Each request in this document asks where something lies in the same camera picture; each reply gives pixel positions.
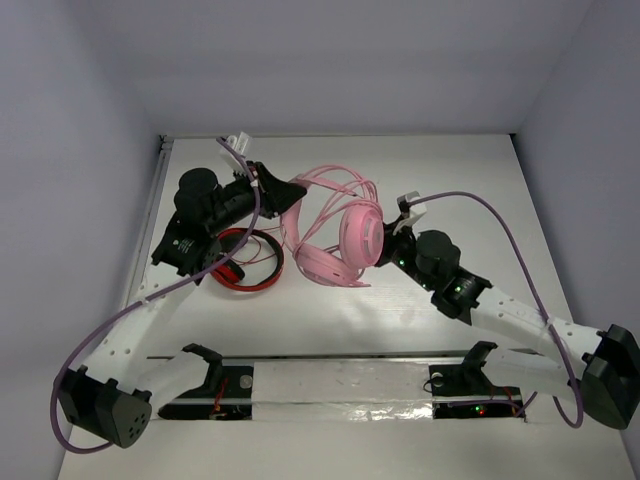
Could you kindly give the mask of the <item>pink headphones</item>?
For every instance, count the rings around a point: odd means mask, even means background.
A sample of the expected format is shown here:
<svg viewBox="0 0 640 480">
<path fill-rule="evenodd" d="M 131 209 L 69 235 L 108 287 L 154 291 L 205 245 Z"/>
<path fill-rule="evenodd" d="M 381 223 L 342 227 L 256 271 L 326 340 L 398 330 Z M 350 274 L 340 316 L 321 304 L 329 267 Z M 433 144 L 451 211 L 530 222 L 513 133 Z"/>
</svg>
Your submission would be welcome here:
<svg viewBox="0 0 640 480">
<path fill-rule="evenodd" d="M 383 210 L 375 183 L 353 169 L 323 165 L 299 174 L 293 183 L 331 191 L 309 229 L 298 228 L 302 202 L 280 216 L 280 233 L 300 273 L 328 287 L 363 288 L 365 270 L 374 266 L 383 250 Z M 335 215 L 341 214 L 338 243 L 319 248 L 308 243 Z"/>
</svg>

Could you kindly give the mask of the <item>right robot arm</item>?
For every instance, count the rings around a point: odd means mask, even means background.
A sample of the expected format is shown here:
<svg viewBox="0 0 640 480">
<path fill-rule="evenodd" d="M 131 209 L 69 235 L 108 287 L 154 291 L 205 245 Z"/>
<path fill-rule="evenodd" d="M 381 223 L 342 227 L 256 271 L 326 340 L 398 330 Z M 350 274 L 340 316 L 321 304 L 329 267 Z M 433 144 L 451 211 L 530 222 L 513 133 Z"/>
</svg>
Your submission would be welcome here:
<svg viewBox="0 0 640 480">
<path fill-rule="evenodd" d="M 448 235 L 409 227 L 385 227 L 377 264 L 392 263 L 430 293 L 448 318 L 497 333 L 526 347 L 502 349 L 476 343 L 458 379 L 470 391 L 514 386 L 575 402 L 600 424 L 626 429 L 639 406 L 639 346 L 616 324 L 601 330 L 557 317 L 544 319 L 531 307 L 460 265 L 461 251 Z"/>
</svg>

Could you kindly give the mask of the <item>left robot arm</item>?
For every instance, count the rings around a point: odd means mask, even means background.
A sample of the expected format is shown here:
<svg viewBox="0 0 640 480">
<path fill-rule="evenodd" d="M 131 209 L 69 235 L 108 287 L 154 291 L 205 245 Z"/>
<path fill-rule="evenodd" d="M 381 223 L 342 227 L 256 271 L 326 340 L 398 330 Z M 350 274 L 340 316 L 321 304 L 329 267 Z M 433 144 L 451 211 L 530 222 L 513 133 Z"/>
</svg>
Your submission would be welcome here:
<svg viewBox="0 0 640 480">
<path fill-rule="evenodd" d="M 179 281 L 142 295 L 106 320 L 78 345 L 54 379 L 49 404 L 53 433 L 69 452 L 89 454 L 61 432 L 61 417 L 101 439 L 102 449 L 132 446 L 168 403 L 195 389 L 215 392 L 222 382 L 222 357 L 191 343 L 157 368 L 147 366 L 152 338 L 175 315 L 203 278 L 230 261 L 222 233 L 248 219 L 273 219 L 307 193 L 296 181 L 272 175 L 260 162 L 241 162 L 234 179 L 219 183 L 199 167 L 184 173 L 174 196 L 175 212 L 153 251 L 153 265 L 175 268 Z"/>
</svg>

